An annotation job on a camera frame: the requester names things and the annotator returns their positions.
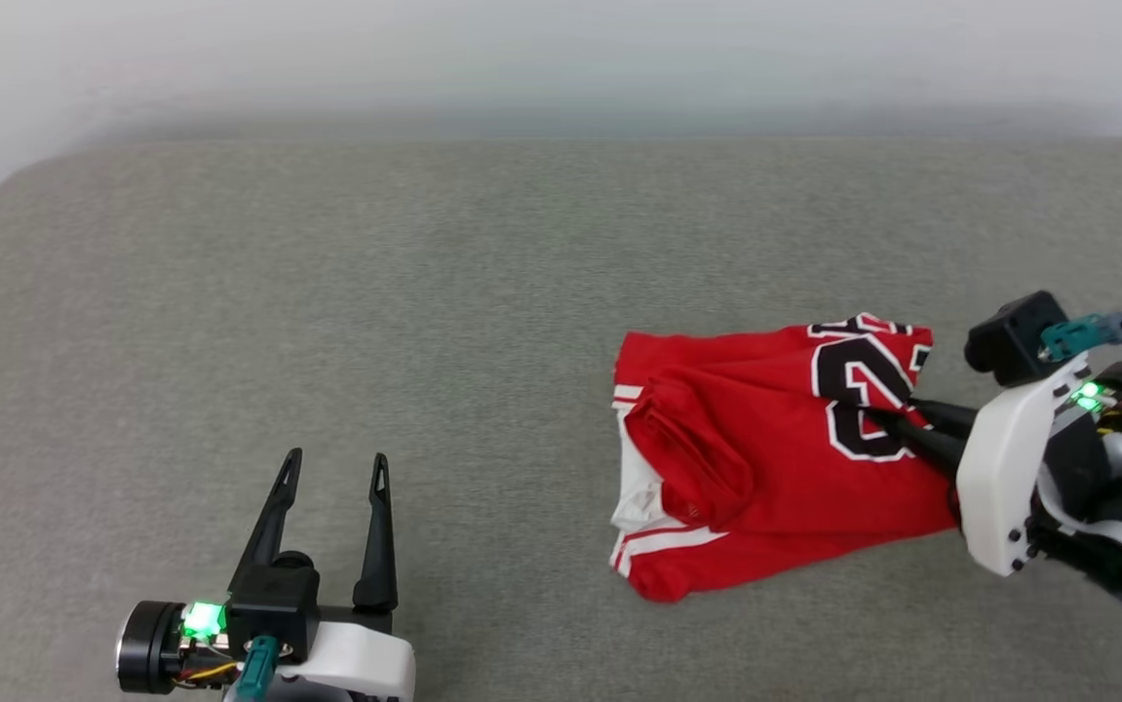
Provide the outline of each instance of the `gray fabric surface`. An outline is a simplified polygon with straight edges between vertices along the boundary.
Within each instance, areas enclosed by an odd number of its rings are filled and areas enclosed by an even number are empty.
[[[1122,307],[1122,141],[186,144],[0,187],[0,699],[116,699],[138,600],[217,597],[284,453],[342,601],[390,456],[423,701],[1110,699],[1122,608],[957,534],[640,600],[606,567],[627,329]],[[1112,360],[1104,351],[1100,360]]]

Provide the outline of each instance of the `red fabric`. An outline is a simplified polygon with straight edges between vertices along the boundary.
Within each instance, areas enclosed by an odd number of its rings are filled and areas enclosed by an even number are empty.
[[[909,413],[931,344],[930,330],[870,315],[711,339],[629,333],[615,382],[643,388],[626,431],[664,481],[664,511],[729,533],[635,556],[632,585],[671,601],[953,527],[947,480],[858,412]]]

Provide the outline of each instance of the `green light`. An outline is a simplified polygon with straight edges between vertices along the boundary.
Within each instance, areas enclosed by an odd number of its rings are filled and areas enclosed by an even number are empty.
[[[222,604],[192,602],[183,617],[183,636],[208,640],[218,636],[227,626],[227,612]]]

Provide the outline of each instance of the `folded red jersey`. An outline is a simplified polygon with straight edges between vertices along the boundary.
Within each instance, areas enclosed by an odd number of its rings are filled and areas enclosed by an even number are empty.
[[[917,417],[931,345],[930,330],[872,315],[710,339],[627,334],[614,373],[613,567],[672,602],[954,527],[947,480],[865,416]]]

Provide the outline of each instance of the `white wall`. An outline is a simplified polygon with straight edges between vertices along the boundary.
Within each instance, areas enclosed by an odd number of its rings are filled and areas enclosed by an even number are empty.
[[[1122,133],[1122,0],[0,0],[0,179],[148,138]]]

